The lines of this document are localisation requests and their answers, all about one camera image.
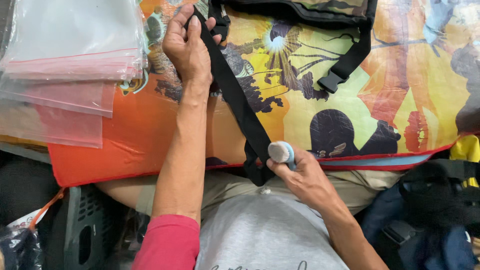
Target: forearm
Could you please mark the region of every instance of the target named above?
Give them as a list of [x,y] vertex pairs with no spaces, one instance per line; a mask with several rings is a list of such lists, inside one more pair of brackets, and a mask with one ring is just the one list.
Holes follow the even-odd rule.
[[329,206],[316,206],[330,235],[333,248],[351,270],[388,269],[363,236],[360,225],[340,198]]
[[[190,87],[205,87],[195,96]],[[177,112],[177,128],[156,184],[152,218],[164,214],[191,217],[200,223],[206,141],[208,86],[186,84]]]

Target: fingernail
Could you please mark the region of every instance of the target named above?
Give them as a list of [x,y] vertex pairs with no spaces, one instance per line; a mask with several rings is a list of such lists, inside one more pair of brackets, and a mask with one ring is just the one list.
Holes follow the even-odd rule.
[[190,20],[190,24],[193,26],[200,25],[200,21],[198,20],[198,17],[196,15],[192,16],[192,19]]

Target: person's left hand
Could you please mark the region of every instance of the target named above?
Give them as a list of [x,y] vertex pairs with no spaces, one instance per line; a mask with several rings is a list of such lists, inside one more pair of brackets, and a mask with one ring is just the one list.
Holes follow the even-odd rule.
[[[180,74],[183,85],[193,84],[203,89],[212,84],[213,77],[210,71],[210,55],[207,47],[200,38],[202,27],[196,16],[193,16],[188,25],[188,31],[183,27],[193,14],[193,5],[184,5],[177,15],[168,23],[167,32],[162,42],[162,49]],[[215,26],[215,18],[209,18],[205,24],[208,30]],[[218,44],[221,35],[213,37]]]

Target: blue brush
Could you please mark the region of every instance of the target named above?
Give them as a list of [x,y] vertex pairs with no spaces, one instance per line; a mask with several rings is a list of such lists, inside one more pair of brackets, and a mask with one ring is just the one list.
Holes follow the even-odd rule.
[[270,143],[268,146],[268,154],[277,163],[286,163],[290,170],[297,169],[295,165],[295,156],[291,145],[284,141]]

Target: pink sleeve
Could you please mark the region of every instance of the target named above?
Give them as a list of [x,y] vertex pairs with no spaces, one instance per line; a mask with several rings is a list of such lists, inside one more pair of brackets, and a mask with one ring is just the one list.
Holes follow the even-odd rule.
[[189,217],[162,215],[148,224],[133,270],[192,270],[200,249],[200,226]]

